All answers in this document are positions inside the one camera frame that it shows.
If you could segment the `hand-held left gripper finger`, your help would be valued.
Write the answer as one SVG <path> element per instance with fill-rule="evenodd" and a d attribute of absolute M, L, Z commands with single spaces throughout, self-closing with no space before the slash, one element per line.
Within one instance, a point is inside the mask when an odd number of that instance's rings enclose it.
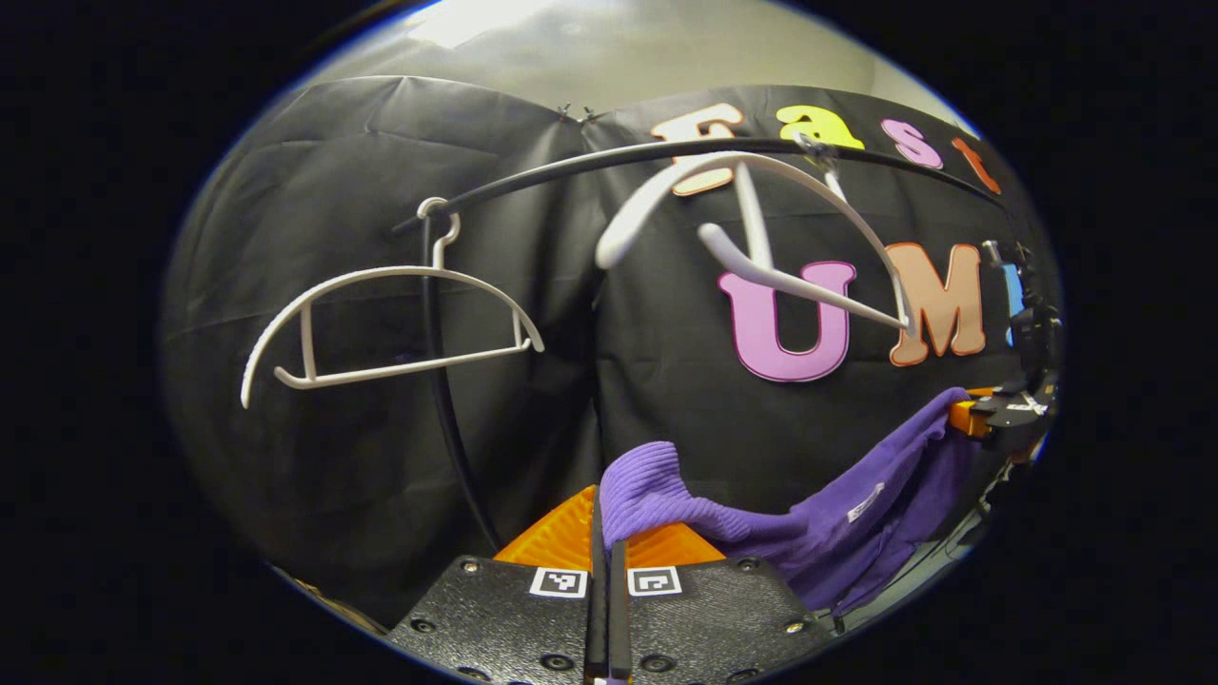
<path fill-rule="evenodd" d="M 773 566 L 721 555 L 683 523 L 613 548 L 609 672 L 622 683 L 748 684 L 834 637 Z"/>
<path fill-rule="evenodd" d="M 607 567 L 586 486 L 498 555 L 453 559 L 389 641 L 462 684 L 596 684 L 607 676 Z"/>

